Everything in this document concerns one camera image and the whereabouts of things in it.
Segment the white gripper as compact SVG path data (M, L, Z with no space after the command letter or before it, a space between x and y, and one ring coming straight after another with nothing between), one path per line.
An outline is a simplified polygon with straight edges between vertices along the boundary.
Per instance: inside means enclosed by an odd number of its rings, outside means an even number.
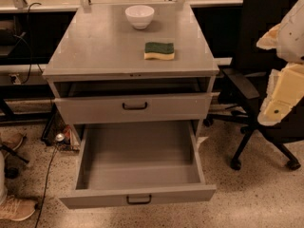
M277 56L289 62L283 69L271 71L266 98L257 117L260 124L272 126L280 123L304 97L301 65L304 63L304 0L297 0L281 23L259 38L256 46L266 50L276 48Z

